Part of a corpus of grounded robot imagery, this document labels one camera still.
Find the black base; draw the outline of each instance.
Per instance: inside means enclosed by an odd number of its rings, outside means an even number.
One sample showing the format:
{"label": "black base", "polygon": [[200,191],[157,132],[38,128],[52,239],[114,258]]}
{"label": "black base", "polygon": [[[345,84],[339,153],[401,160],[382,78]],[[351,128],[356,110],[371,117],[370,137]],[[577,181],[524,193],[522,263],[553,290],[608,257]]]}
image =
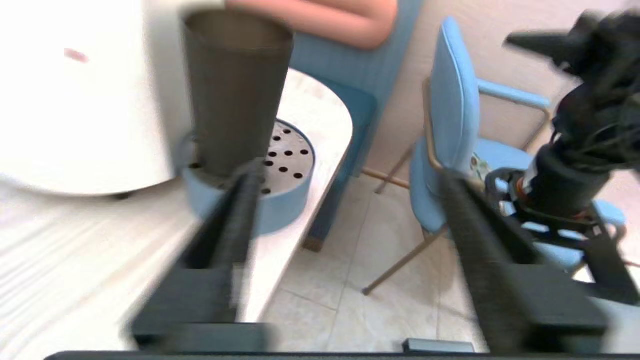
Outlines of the black base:
{"label": "black base", "polygon": [[110,197],[114,200],[121,201],[121,200],[127,200],[128,198],[133,196],[134,193],[135,192],[116,193],[111,195]]}

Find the perforated tray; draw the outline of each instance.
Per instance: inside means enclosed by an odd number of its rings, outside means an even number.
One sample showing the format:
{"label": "perforated tray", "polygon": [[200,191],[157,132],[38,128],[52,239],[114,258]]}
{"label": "perforated tray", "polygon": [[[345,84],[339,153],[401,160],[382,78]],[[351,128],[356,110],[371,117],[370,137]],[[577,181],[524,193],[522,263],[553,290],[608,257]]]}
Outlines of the perforated tray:
{"label": "perforated tray", "polygon": [[[205,218],[227,189],[228,179],[204,173],[196,160],[193,135],[187,136],[182,150],[185,164],[182,176],[189,203],[200,218]],[[264,159],[265,179],[256,226],[258,235],[279,230],[300,216],[307,204],[315,164],[316,154],[307,137],[291,124],[277,120]]]}

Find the white surface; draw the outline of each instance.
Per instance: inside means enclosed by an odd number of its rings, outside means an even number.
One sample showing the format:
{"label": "white surface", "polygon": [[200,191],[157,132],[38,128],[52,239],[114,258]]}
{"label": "white surface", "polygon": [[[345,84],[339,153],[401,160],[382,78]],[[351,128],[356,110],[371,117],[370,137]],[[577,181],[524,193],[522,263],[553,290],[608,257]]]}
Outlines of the white surface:
{"label": "white surface", "polygon": [[[304,239],[351,140],[349,112],[329,89],[290,70],[278,117],[314,144],[302,215],[255,241],[247,322],[264,312]],[[0,186],[0,359],[132,348],[125,325],[198,225],[180,180],[134,197],[68,198]]]}
{"label": "white surface", "polygon": [[[22,13],[32,11],[23,7]],[[51,45],[34,42],[36,32],[12,31],[23,44],[0,70],[2,93],[14,95],[0,110],[1,177],[79,195],[137,190],[174,177],[143,10],[142,1],[63,0],[50,15],[56,27],[36,27],[55,31]],[[65,57],[64,48],[88,61]]]}

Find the wall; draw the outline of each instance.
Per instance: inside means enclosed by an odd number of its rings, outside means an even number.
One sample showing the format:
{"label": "wall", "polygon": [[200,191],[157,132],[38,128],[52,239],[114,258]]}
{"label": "wall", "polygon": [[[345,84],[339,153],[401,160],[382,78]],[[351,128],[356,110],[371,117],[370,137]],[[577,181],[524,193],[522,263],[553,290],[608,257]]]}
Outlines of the wall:
{"label": "wall", "polygon": [[[625,5],[625,0],[426,0],[367,168],[388,172],[422,133],[420,85],[431,72],[439,26],[447,16],[459,22],[478,77],[556,100],[570,88],[568,78],[545,60],[502,48],[505,37],[519,30],[568,29],[585,9],[609,13]],[[496,99],[483,98],[482,105],[482,136],[510,145],[523,145],[541,120],[537,111]],[[407,179],[407,169],[398,177]]]}

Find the beige floor tile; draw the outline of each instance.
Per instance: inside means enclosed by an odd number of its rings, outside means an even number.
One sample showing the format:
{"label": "beige floor tile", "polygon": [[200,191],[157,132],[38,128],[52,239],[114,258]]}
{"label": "beige floor tile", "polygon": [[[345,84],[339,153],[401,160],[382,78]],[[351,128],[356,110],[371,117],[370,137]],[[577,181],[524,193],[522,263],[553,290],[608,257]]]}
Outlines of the beige floor tile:
{"label": "beige floor tile", "polygon": [[442,266],[440,268],[438,339],[469,342],[474,345],[476,352],[487,352],[455,245],[451,240],[442,239],[439,250]]}
{"label": "beige floor tile", "polygon": [[406,338],[436,338],[437,244],[368,297],[361,289],[422,241],[408,191],[396,186],[369,204],[328,350],[397,352]]}
{"label": "beige floor tile", "polygon": [[281,288],[337,309],[349,264],[377,181],[352,178],[335,223],[320,253],[300,249],[282,278]]}
{"label": "beige floor tile", "polygon": [[272,351],[326,351],[334,318],[334,310],[278,290],[264,315],[275,336]]}

